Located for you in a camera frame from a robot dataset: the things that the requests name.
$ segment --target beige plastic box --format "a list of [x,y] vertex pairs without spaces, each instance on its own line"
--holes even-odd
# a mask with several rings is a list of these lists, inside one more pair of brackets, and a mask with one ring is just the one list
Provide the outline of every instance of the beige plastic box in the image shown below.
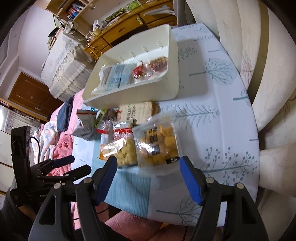
[[[102,66],[139,63],[147,59],[168,57],[168,70],[158,79],[132,83],[103,94],[92,94],[99,85]],[[106,51],[96,63],[82,98],[87,106],[99,110],[122,104],[174,99],[179,91],[178,47],[168,24],[138,33]]]

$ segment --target brown door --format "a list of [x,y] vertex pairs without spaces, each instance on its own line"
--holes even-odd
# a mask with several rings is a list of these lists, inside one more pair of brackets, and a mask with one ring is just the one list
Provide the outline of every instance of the brown door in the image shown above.
[[63,102],[55,99],[45,84],[21,73],[8,100],[35,113],[50,116]]

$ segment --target metal screw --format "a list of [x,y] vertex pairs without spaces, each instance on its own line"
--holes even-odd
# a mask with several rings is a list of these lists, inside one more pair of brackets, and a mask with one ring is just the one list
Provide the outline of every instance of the metal screw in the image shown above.
[[214,183],[214,179],[211,178],[211,177],[208,177],[208,178],[206,179],[206,182],[207,182],[207,183]]
[[54,189],[59,189],[60,187],[61,187],[61,184],[60,183],[54,184]]
[[83,180],[84,183],[91,183],[92,179],[90,177],[87,177]]
[[239,189],[244,189],[244,184],[242,184],[242,183],[238,183],[238,184],[237,184],[237,188],[239,188]]

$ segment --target tree print tablecloth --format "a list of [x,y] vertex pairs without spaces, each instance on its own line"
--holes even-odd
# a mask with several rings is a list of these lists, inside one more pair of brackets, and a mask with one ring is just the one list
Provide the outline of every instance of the tree print tablecloth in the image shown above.
[[[218,182],[245,184],[255,200],[259,183],[259,142],[246,89],[227,52],[202,23],[173,29],[179,53],[179,94],[160,102],[175,111],[182,152]],[[72,168],[104,165],[99,160],[100,136],[86,142],[75,138]],[[119,169],[106,202],[127,212],[165,223],[193,226],[201,211],[190,198],[179,171],[143,178],[138,167]],[[224,225],[222,203],[219,226]]]

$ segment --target wooden drawer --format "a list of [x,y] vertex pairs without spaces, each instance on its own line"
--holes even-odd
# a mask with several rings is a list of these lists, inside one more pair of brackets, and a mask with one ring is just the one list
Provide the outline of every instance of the wooden drawer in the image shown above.
[[161,19],[161,18],[171,16],[171,14],[145,15],[146,12],[151,11],[153,9],[162,8],[164,5],[168,6],[170,8],[170,10],[174,10],[173,3],[171,1],[169,1],[169,2],[162,3],[162,4],[158,4],[158,5],[151,7],[151,8],[147,8],[144,11],[140,12],[139,15],[144,20],[144,22],[146,24],[154,22],[154,21]]
[[166,17],[166,18],[156,20],[156,21],[154,21],[152,23],[149,23],[148,27],[149,28],[155,28],[155,27],[157,27],[159,25],[163,25],[163,24],[169,24],[171,26],[175,26],[175,25],[177,25],[177,17],[176,16],[169,16],[169,17]]
[[101,53],[101,51],[100,52],[98,52],[97,54],[93,54],[92,55],[92,57],[97,61],[98,59],[99,59],[99,57],[101,57],[101,55],[103,54],[103,53],[105,53],[107,50],[109,50],[109,49],[111,49],[112,48],[112,46],[111,45],[108,45],[107,47],[105,47],[105,48],[103,48],[101,51],[102,51],[102,53]]
[[94,56],[94,54],[98,53],[100,50],[108,46],[109,44],[102,38],[99,38],[96,42],[94,42],[91,47],[88,46],[84,49],[89,55]]
[[111,44],[113,41],[117,40],[123,35],[143,25],[144,22],[140,19],[140,17],[138,15],[134,15],[110,29],[102,37]]

